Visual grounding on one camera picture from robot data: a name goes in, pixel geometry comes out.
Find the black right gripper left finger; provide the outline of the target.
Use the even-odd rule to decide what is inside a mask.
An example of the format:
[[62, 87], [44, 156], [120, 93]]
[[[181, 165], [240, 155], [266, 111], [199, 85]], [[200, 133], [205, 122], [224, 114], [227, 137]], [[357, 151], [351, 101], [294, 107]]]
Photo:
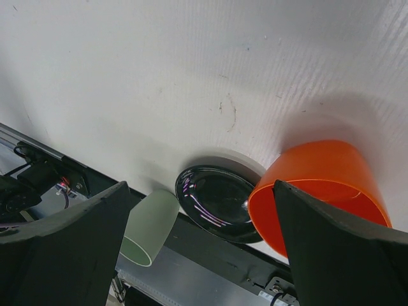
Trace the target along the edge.
[[104, 305], [131, 210], [119, 182], [1, 233], [1, 305]]

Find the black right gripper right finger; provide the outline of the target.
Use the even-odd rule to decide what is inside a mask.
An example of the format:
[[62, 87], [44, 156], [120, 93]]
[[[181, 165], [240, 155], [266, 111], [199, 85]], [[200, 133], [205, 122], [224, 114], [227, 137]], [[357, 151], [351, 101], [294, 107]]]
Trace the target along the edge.
[[407, 305], [407, 233], [278, 180], [273, 195], [300, 305]]

